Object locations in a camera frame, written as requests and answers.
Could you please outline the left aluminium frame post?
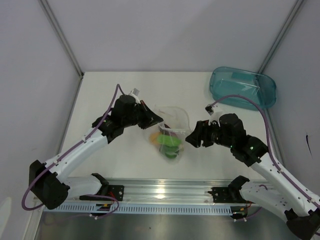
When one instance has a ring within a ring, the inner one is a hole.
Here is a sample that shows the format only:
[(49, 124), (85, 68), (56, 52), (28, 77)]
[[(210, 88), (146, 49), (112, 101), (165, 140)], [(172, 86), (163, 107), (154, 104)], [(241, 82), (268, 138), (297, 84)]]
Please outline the left aluminium frame post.
[(74, 54), (74, 51), (71, 48), (69, 41), (67, 40), (65, 33), (51, 8), (51, 5), (48, 0), (38, 0), (37, 1), (41, 6), (49, 24), (51, 25), (53, 32), (55, 33), (59, 43), (61, 44), (64, 53), (66, 54), (67, 58), (69, 59), (71, 65), (73, 66), (75, 72), (79, 77), (83, 77), (84, 72), (82, 71), (80, 64)]

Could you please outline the right aluminium frame post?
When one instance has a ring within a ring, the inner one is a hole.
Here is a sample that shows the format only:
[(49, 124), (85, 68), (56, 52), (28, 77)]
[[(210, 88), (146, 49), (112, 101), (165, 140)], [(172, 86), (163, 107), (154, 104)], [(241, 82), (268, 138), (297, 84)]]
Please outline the right aluminium frame post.
[(286, 16), (283, 24), (281, 25), (278, 33), (276, 34), (270, 48), (268, 49), (263, 61), (259, 65), (257, 69), (258, 74), (263, 74), (263, 72), (267, 69), (270, 65), (273, 57), (276, 55), (278, 49), (280, 48), (282, 42), (285, 40), (286, 35), (290, 31), (291, 27), (293, 26), (296, 18), (299, 16), (301, 10), (303, 9), (304, 5), (307, 3), (307, 0), (295, 0), (292, 8), (290, 9), (288, 15)]

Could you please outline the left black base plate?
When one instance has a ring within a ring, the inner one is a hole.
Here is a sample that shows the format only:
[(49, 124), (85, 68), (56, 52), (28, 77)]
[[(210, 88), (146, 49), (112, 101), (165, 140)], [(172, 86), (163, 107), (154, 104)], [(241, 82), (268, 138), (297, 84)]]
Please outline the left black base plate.
[(89, 195), (81, 195), (79, 199), (81, 201), (110, 201), (109, 198), (105, 197), (111, 197), (116, 199), (119, 202), (123, 201), (124, 197), (124, 191), (125, 186), (124, 185), (109, 185), (108, 187), (103, 186), (98, 193), (96, 193), (96, 196), (89, 196)]

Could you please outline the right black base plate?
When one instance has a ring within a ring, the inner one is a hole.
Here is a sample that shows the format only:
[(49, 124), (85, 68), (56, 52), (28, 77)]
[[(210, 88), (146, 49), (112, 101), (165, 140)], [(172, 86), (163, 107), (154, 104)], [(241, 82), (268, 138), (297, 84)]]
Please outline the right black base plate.
[(208, 192), (214, 203), (218, 204), (245, 204), (246, 200), (240, 194), (240, 190), (234, 187), (212, 187)]

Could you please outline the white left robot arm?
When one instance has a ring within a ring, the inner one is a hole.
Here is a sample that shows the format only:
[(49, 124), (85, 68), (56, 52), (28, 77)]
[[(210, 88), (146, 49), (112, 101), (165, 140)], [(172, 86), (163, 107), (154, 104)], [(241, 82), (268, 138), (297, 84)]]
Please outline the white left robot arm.
[(133, 94), (113, 98), (106, 112), (98, 117), (88, 132), (70, 149), (29, 167), (29, 190), (49, 210), (65, 200), (79, 197), (85, 201), (117, 201), (110, 194), (108, 180), (98, 173), (72, 178), (70, 174), (96, 151), (106, 147), (128, 127), (142, 130), (164, 124), (159, 113), (152, 111), (143, 100)]

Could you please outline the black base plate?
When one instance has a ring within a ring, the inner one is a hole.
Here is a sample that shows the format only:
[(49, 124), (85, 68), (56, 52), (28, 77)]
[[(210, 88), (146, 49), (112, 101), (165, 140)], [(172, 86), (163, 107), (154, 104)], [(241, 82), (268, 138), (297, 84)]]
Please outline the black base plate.
[(119, 202), (123, 201), (124, 197), (124, 191), (125, 186), (124, 185), (109, 185), (108, 187), (103, 186), (98, 193), (96, 193), (96, 196), (89, 196), (89, 195), (81, 195), (79, 199), (81, 201), (110, 201), (109, 198), (105, 197), (111, 197), (116, 199)]
[(240, 194), (240, 190), (234, 187), (212, 187), (208, 192), (214, 203), (218, 204), (245, 204), (246, 200)]

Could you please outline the green toy pea pod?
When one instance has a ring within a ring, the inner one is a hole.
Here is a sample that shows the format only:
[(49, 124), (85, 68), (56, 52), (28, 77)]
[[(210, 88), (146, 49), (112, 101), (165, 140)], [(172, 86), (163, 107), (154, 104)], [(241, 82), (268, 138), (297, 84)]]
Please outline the green toy pea pod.
[(160, 134), (156, 138), (156, 141), (160, 145), (165, 145), (165, 146), (168, 146), (168, 147), (178, 147), (182, 143), (181, 139), (179, 139), (178, 137), (170, 136), (170, 135), (164, 135), (164, 134)]

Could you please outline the purple toy eggplant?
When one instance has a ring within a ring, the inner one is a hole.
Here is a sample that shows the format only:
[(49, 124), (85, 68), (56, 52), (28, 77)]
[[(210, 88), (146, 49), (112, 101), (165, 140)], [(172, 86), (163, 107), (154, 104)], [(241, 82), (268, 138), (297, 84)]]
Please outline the purple toy eggplant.
[(178, 135), (175, 132), (173, 132), (167, 124), (164, 125), (163, 134), (166, 136), (171, 136), (176, 138), (178, 137)]

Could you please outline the clear zip top bag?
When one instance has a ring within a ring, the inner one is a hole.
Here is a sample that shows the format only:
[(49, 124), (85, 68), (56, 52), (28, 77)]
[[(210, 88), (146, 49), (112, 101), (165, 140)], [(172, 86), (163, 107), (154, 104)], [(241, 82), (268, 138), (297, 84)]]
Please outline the clear zip top bag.
[(163, 119), (148, 128), (144, 139), (168, 164), (177, 164), (185, 151), (185, 138), (191, 133), (188, 113), (178, 106), (155, 105), (153, 112)]

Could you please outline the teal plastic bin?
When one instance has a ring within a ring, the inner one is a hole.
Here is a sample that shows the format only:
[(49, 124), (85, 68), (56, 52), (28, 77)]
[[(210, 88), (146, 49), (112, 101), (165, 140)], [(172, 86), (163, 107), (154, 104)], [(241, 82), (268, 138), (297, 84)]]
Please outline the teal plastic bin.
[(221, 103), (253, 111), (257, 108), (252, 103), (235, 96), (248, 98), (261, 109), (268, 109), (276, 103), (276, 88), (275, 81), (267, 75), (225, 66), (216, 68), (209, 81), (214, 100), (230, 96)]

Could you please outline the aluminium mounting rail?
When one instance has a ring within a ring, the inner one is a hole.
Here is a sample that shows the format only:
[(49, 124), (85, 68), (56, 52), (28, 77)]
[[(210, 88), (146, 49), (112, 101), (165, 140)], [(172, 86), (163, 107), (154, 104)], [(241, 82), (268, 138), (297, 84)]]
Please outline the aluminium mounting rail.
[(212, 187), (239, 189), (244, 177), (229, 181), (138, 180), (105, 179), (95, 174), (87, 177), (69, 177), (59, 181), (56, 177), (41, 177), (30, 184), (31, 192), (50, 210), (64, 202), (81, 201), (80, 196), (96, 197), (102, 187), (123, 185), (121, 204), (206, 204), (214, 203), (208, 191)]

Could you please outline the yellow toy pepper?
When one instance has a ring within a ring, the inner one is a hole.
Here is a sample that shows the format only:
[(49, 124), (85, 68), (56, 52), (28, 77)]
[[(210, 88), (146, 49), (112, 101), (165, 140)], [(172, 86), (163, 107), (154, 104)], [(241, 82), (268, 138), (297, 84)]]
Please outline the yellow toy pepper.
[(155, 133), (152, 133), (150, 136), (149, 136), (149, 141), (151, 144), (153, 145), (157, 145), (158, 144), (158, 141), (157, 141), (157, 138), (158, 136), (161, 135), (161, 132), (155, 132)]

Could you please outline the aluminium frame post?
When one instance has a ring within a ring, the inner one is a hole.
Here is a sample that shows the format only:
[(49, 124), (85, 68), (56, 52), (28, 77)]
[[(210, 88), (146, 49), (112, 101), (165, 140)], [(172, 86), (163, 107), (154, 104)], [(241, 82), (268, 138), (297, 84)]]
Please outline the aluminium frame post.
[(268, 49), (263, 61), (259, 65), (257, 69), (258, 74), (263, 74), (263, 72), (267, 69), (270, 65), (273, 57), (276, 55), (278, 49), (280, 48), (282, 42), (285, 40), (286, 35), (290, 31), (291, 27), (293, 26), (296, 18), (299, 16), (301, 10), (303, 9), (304, 5), (307, 3), (307, 0), (295, 0), (292, 8), (290, 9), (288, 15), (286, 16), (283, 24), (281, 25), (278, 33), (276, 34), (270, 48)]
[(74, 54), (74, 51), (71, 48), (69, 41), (67, 40), (65, 33), (51, 8), (51, 5), (48, 0), (38, 0), (37, 1), (41, 6), (49, 24), (51, 25), (53, 32), (55, 33), (59, 43), (61, 44), (64, 53), (66, 54), (67, 58), (69, 59), (71, 65), (73, 66), (75, 72), (79, 77), (83, 77), (84, 72), (82, 71), (80, 64)]

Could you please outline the green toy pepper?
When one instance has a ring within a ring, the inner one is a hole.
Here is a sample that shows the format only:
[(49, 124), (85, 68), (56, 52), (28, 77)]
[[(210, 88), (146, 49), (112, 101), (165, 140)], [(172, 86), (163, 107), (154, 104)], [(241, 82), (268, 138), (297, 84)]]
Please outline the green toy pepper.
[(164, 156), (170, 160), (176, 159), (179, 155), (180, 155), (179, 149), (174, 149), (174, 150), (169, 149), (164, 151)]

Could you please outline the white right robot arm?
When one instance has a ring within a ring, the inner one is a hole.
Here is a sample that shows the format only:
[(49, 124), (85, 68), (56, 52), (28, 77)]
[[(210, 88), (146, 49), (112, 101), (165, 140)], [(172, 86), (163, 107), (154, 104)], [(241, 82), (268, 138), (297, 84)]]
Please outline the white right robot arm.
[(214, 144), (230, 149), (232, 155), (263, 176), (278, 191), (259, 189), (246, 177), (234, 179), (228, 196), (234, 202), (242, 199), (256, 203), (281, 218), (301, 240), (310, 240), (320, 229), (320, 197), (308, 190), (278, 160), (259, 138), (248, 135), (243, 122), (234, 113), (219, 120), (196, 123), (185, 139), (196, 148)]

